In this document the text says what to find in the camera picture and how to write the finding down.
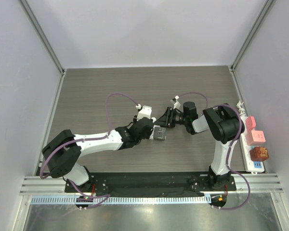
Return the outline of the black plug cube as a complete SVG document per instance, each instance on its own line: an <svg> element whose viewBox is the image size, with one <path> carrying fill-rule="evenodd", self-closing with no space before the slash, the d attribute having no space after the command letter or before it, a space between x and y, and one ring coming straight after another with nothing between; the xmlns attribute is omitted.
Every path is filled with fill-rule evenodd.
<svg viewBox="0 0 289 231"><path fill-rule="evenodd" d="M166 128L155 126L153 140L164 141L166 139Z"/></svg>

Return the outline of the white power strip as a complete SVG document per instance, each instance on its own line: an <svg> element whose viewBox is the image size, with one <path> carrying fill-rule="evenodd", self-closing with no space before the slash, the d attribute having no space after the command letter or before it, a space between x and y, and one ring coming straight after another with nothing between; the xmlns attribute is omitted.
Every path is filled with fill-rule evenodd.
<svg viewBox="0 0 289 231"><path fill-rule="evenodd" d="M244 166L245 170L251 174L257 175L258 173L263 173L265 172L264 164L263 162L260 161L252 161L250 157L250 151L255 148L255 146L249 146L247 144L247 125L246 125L246 119L247 116L242 116L241 120L243 121L243 124L245 126L245 130L243 133L240 135L240 145L241 145L241 151L243 155L243 160L244 160Z"/></svg>

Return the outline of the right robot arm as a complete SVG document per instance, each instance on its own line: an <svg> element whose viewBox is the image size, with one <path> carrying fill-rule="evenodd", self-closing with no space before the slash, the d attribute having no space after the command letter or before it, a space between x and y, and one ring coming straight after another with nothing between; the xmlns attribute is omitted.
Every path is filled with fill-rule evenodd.
<svg viewBox="0 0 289 231"><path fill-rule="evenodd" d="M224 190L231 183L230 162L245 126L238 111L227 103L210 107L198 115L194 102L185 102L183 110L168 107L164 115L154 122L156 126L173 128L183 125L195 135L209 130L215 139L214 157L207 173L206 186L212 190Z"/></svg>

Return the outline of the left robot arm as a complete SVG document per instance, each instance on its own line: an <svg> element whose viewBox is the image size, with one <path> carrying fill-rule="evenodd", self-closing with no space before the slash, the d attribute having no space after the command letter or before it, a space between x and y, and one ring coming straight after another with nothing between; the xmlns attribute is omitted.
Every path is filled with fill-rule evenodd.
<svg viewBox="0 0 289 231"><path fill-rule="evenodd" d="M149 139L153 131L154 120L146 117L132 122L131 127L117 127L100 134L76 135L66 129L43 148L45 162L40 177L63 177L81 192L88 192L92 188L92 177L84 166L77 163L79 158L103 151L132 148L141 140Z"/></svg>

